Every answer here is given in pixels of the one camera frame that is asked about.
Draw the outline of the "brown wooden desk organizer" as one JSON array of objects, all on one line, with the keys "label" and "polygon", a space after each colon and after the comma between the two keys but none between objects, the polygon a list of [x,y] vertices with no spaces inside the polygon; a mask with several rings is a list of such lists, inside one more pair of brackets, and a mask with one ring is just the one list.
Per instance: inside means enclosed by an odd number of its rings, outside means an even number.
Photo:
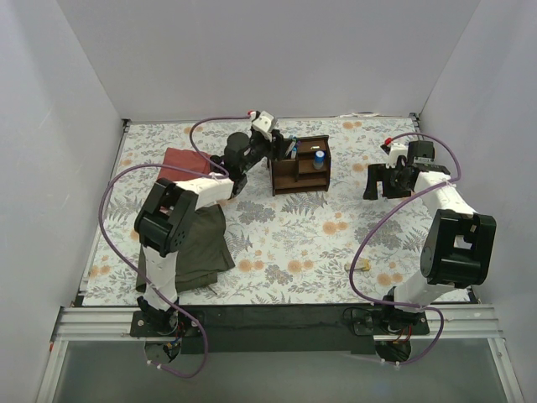
[{"label": "brown wooden desk organizer", "polygon": [[[329,136],[298,138],[300,147],[294,160],[269,161],[272,195],[328,191],[331,183],[331,151]],[[324,150],[326,157],[321,170],[315,170],[315,152]]]}]

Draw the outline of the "blue grey stamp cylinder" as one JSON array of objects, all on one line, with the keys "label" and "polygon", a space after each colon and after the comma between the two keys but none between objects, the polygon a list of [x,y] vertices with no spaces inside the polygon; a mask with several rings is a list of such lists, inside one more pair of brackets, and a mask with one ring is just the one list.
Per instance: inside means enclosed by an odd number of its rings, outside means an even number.
[{"label": "blue grey stamp cylinder", "polygon": [[322,169],[324,165],[325,157],[326,157],[326,152],[324,150],[317,150],[315,152],[314,161],[313,161],[313,167],[315,170]]}]

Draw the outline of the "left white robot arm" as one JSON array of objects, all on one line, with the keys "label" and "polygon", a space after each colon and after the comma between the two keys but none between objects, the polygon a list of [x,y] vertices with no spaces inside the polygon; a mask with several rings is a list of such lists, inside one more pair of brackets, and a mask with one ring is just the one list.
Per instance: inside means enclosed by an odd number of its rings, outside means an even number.
[{"label": "left white robot arm", "polygon": [[179,324],[169,305],[178,301],[176,261],[186,248],[196,211],[221,199],[237,196],[247,184],[247,172],[262,159],[281,161],[295,147],[278,129],[227,138],[222,155],[209,158],[211,172],[200,178],[173,182],[157,180],[138,214],[134,229],[140,240],[141,275],[145,291],[138,298],[143,319],[159,335],[172,334]]}]

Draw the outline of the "small tan yellow eraser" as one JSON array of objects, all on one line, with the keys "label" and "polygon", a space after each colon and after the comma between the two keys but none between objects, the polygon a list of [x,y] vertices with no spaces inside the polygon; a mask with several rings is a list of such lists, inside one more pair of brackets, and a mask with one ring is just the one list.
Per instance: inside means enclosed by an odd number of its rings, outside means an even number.
[{"label": "small tan yellow eraser", "polygon": [[[352,266],[352,263],[351,262],[347,262],[345,265],[344,265],[344,270],[346,272],[349,272],[350,269],[351,269],[351,266]],[[356,264],[354,265],[354,270],[357,270],[357,271],[369,271],[371,269],[371,265],[369,263],[369,260],[368,259],[359,259]]]}]

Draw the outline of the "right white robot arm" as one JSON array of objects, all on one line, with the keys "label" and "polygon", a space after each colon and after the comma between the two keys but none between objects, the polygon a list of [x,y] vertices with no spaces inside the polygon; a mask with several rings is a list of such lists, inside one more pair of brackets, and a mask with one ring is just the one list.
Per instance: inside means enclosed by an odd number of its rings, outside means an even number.
[{"label": "right white robot arm", "polygon": [[435,162],[432,142],[401,144],[388,139],[381,148],[387,159],[368,167],[364,199],[420,194],[432,216],[419,272],[383,297],[387,304],[379,313],[380,325],[395,334],[423,321],[424,306],[440,296],[484,282],[497,224],[465,202],[450,171]]}]

